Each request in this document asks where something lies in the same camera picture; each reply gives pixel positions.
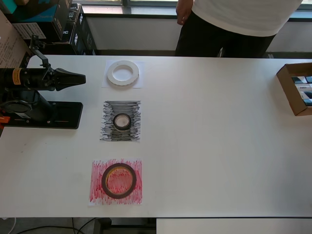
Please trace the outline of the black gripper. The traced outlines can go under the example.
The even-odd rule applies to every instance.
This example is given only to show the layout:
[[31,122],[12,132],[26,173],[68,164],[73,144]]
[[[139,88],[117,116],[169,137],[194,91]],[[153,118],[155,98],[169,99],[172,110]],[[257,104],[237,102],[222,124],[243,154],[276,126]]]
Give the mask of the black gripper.
[[48,68],[42,78],[42,89],[47,91],[61,91],[65,88],[86,83],[86,76],[66,71],[61,68]]

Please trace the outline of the person right hand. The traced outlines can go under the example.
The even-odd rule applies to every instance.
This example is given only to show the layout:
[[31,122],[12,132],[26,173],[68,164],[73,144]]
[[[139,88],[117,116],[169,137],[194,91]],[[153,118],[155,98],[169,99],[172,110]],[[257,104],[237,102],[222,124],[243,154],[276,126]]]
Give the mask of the person right hand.
[[176,15],[177,23],[179,25],[184,25],[189,15],[191,14],[193,4],[193,0],[178,0],[176,5]]

